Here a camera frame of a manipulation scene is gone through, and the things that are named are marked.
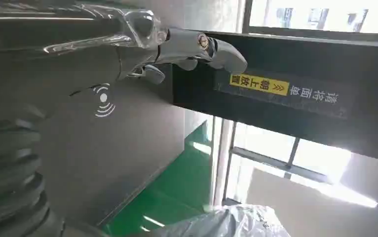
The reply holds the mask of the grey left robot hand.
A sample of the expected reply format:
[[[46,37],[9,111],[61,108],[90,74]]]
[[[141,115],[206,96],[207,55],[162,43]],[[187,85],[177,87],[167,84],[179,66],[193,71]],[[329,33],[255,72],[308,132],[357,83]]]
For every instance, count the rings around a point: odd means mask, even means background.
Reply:
[[[181,152],[161,66],[247,68],[230,43],[149,10],[0,1],[0,236],[95,224],[134,169]]]

